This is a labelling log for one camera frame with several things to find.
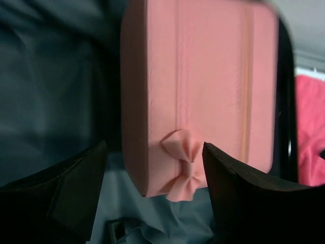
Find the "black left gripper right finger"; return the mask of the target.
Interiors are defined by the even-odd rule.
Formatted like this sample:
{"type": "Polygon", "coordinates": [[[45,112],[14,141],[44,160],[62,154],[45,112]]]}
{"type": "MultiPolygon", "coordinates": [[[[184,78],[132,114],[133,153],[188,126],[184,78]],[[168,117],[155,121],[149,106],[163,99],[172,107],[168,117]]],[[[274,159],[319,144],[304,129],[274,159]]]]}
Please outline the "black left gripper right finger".
{"type": "Polygon", "coordinates": [[[202,155],[214,243],[324,243],[324,186],[263,173],[211,143],[202,155]]]}

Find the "yellow suitcase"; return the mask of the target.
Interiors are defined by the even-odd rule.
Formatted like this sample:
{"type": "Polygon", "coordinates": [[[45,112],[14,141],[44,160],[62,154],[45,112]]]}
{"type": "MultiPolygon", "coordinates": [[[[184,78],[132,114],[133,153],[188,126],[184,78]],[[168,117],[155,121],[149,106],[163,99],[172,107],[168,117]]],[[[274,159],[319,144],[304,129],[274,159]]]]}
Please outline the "yellow suitcase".
{"type": "MultiPolygon", "coordinates": [[[[1,1],[1,187],[101,141],[107,146],[105,173],[122,170],[129,176],[122,150],[120,60],[129,2],[1,1]]],[[[293,49],[276,13],[273,162],[266,174],[296,183],[297,158],[288,154],[297,142],[293,49]]],[[[199,189],[208,190],[208,184],[199,189]]],[[[107,243],[120,243],[125,222],[110,221],[108,231],[107,243]]],[[[214,243],[216,233],[217,227],[205,243],[214,243]]]]}

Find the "pink towel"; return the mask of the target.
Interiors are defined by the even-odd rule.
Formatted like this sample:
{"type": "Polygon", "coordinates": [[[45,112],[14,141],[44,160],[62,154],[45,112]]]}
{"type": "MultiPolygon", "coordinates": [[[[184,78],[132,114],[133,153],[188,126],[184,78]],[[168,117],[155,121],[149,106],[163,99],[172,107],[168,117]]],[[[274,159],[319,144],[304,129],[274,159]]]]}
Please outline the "pink towel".
{"type": "Polygon", "coordinates": [[[299,183],[324,184],[324,81],[306,75],[296,77],[298,115],[299,183]]]}

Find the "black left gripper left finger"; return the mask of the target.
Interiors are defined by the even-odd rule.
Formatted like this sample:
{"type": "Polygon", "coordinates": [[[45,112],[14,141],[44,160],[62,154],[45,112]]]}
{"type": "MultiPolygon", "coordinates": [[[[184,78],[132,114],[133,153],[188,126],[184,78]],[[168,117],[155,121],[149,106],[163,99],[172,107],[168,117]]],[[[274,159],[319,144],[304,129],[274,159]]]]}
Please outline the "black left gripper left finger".
{"type": "Polygon", "coordinates": [[[101,141],[1,187],[1,243],[90,241],[106,162],[101,141]]]}

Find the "grey blue garment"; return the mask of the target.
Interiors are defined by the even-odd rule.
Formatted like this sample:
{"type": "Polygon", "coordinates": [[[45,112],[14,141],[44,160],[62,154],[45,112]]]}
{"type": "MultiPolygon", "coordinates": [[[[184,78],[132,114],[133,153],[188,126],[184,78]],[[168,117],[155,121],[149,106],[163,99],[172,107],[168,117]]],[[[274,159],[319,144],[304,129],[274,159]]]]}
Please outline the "grey blue garment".
{"type": "Polygon", "coordinates": [[[207,189],[192,201],[143,198],[122,170],[105,173],[90,243],[107,243],[114,220],[125,222],[120,243],[205,243],[216,230],[207,189]]]}

